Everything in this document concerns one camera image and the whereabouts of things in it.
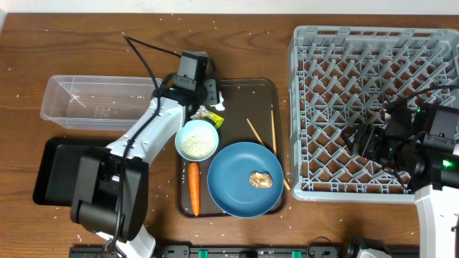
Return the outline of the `white tissue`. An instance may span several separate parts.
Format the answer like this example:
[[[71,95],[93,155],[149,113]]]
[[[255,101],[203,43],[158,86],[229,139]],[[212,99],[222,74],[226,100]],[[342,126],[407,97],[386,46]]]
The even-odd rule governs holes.
[[[219,102],[216,105],[212,105],[212,108],[214,108],[217,111],[224,111],[225,106],[224,106],[224,98],[222,96],[222,92],[219,91]]]

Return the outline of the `yellow snack wrapper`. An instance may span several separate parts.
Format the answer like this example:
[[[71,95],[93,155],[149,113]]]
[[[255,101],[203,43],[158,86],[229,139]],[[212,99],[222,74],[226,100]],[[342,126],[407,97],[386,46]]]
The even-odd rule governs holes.
[[[224,122],[224,118],[209,111],[205,106],[201,105],[197,112],[191,116],[192,120],[204,120],[210,123],[215,129],[219,129]]]

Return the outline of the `light blue rice bowl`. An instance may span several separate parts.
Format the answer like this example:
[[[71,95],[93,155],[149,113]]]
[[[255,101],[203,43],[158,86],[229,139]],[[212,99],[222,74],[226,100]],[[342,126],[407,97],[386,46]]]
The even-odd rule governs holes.
[[[214,154],[219,135],[213,125],[203,120],[187,122],[175,136],[178,154],[192,162],[204,161]]]

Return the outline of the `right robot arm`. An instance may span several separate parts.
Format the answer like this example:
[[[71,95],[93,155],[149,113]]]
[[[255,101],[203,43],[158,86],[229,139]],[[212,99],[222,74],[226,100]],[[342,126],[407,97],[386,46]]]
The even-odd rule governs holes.
[[[423,103],[387,105],[386,126],[362,123],[341,131],[351,153],[410,175],[420,223],[421,257],[458,256],[458,109]]]

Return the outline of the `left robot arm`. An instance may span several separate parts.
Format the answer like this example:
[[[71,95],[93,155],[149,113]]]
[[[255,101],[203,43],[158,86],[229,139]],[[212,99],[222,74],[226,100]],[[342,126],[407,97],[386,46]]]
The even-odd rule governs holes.
[[[213,66],[206,52],[183,52],[178,71],[154,83],[146,112],[125,135],[82,154],[70,217],[88,231],[107,235],[95,257],[152,256],[155,239],[143,225],[149,168],[209,93],[217,92],[215,78],[207,74]]]

